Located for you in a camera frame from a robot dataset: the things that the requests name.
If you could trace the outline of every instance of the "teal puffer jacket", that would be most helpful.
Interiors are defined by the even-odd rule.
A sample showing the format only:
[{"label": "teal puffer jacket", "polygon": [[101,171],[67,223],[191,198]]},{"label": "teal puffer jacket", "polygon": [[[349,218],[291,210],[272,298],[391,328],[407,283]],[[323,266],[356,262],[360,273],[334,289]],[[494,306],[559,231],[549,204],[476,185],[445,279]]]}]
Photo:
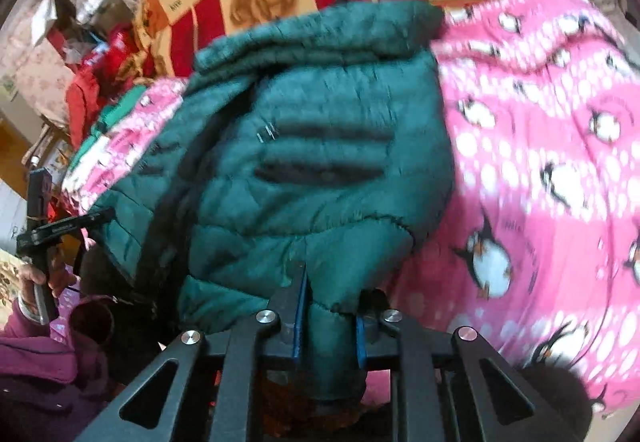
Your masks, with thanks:
[{"label": "teal puffer jacket", "polygon": [[97,239],[135,290],[179,286],[179,325],[216,332],[302,262],[310,394],[353,395],[358,296],[436,229],[452,191],[428,50],[441,21],[421,0],[347,3],[201,50],[175,117],[94,205],[115,209]]}]

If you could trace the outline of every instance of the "purple sleeve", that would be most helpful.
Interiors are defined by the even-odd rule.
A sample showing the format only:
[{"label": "purple sleeve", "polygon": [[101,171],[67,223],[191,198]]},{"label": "purple sleeve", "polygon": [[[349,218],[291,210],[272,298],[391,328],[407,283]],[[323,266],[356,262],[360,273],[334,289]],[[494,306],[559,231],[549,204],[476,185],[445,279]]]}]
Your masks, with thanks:
[{"label": "purple sleeve", "polygon": [[18,300],[14,299],[13,311],[6,321],[4,330],[0,330],[0,337],[23,338],[23,337],[49,337],[49,326],[39,325],[27,319],[20,312]]}]

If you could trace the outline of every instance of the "pink penguin blanket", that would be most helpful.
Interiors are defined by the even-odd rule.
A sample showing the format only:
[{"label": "pink penguin blanket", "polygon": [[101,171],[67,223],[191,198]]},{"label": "pink penguin blanket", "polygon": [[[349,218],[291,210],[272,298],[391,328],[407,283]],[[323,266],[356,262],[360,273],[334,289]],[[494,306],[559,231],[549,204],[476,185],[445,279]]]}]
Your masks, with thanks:
[{"label": "pink penguin blanket", "polygon": [[432,49],[456,190],[386,288],[426,327],[571,368],[594,412],[640,398],[640,76],[622,44],[589,0],[449,13]]}]

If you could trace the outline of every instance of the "person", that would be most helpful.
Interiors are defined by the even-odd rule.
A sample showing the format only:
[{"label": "person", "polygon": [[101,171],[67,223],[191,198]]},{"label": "person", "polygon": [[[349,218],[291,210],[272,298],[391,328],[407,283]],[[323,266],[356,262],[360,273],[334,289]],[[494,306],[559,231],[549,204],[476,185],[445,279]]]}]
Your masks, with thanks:
[{"label": "person", "polygon": [[[66,271],[59,252],[50,257],[49,271],[49,287],[56,298],[78,282]],[[85,298],[72,310],[66,342],[60,343],[50,337],[50,327],[38,320],[33,285],[46,282],[44,274],[23,265],[18,279],[18,297],[0,330],[0,439],[71,442],[159,347],[155,343],[149,349],[149,340],[142,348],[134,343],[124,350],[131,330],[126,327],[123,336],[116,323],[127,311],[114,307],[104,296]],[[137,353],[134,364],[126,375],[114,373],[110,366],[125,366],[130,350]]]}]

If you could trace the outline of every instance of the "silver bolt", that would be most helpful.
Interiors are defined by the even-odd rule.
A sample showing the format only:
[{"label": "silver bolt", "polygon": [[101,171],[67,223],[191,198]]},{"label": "silver bolt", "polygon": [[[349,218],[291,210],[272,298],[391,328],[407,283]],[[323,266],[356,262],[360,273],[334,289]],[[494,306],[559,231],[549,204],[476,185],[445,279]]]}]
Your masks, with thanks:
[{"label": "silver bolt", "polygon": [[382,313],[382,319],[387,323],[399,323],[402,321],[402,312],[395,308],[390,308]]},{"label": "silver bolt", "polygon": [[200,332],[198,332],[197,330],[187,330],[180,336],[180,340],[185,345],[194,345],[200,340],[200,338]]},{"label": "silver bolt", "polygon": [[472,327],[462,327],[458,330],[458,335],[463,341],[475,341],[478,337],[478,332],[472,329]]},{"label": "silver bolt", "polygon": [[255,319],[258,323],[273,323],[276,319],[276,313],[273,310],[260,310],[255,315]]}]

